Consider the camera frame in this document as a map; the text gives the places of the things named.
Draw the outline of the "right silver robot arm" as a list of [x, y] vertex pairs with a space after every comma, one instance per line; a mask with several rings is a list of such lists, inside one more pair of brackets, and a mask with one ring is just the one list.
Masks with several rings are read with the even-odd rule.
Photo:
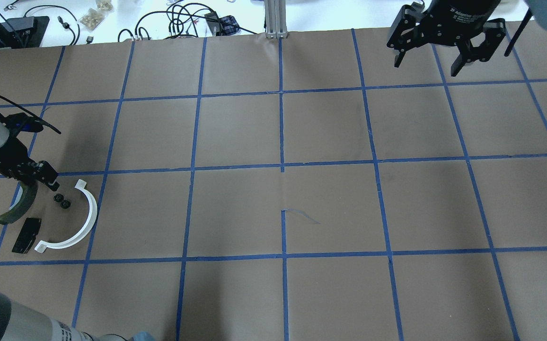
[[[547, 0], [529, 0], [528, 10], [510, 41], [505, 56], [519, 39], [531, 18], [547, 31]], [[492, 18], [498, 0], [432, 0], [429, 6], [419, 2], [403, 5], [390, 27], [387, 47], [396, 52], [394, 66], [399, 67], [406, 53], [423, 45], [455, 46], [458, 56], [451, 75], [475, 61], [487, 62], [506, 37], [506, 22]]]

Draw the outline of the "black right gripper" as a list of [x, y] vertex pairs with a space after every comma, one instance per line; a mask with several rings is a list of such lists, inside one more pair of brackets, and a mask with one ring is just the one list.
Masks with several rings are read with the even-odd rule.
[[[450, 75], [475, 61], [487, 62], [506, 37], [504, 19], [490, 20], [500, 0], [432, 0], [424, 4], [405, 4], [388, 31], [386, 46], [395, 53], [393, 66], [398, 68], [406, 52], [420, 39], [425, 44], [454, 46], [458, 57], [451, 65]], [[472, 38], [484, 33], [478, 46]]]

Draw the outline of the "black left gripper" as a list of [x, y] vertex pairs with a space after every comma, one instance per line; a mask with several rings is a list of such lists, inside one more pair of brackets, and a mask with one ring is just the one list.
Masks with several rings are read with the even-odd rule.
[[0, 148], [0, 173], [32, 186], [36, 182], [50, 190], [58, 190], [59, 173], [47, 161], [30, 162], [27, 147], [16, 137], [10, 137]]

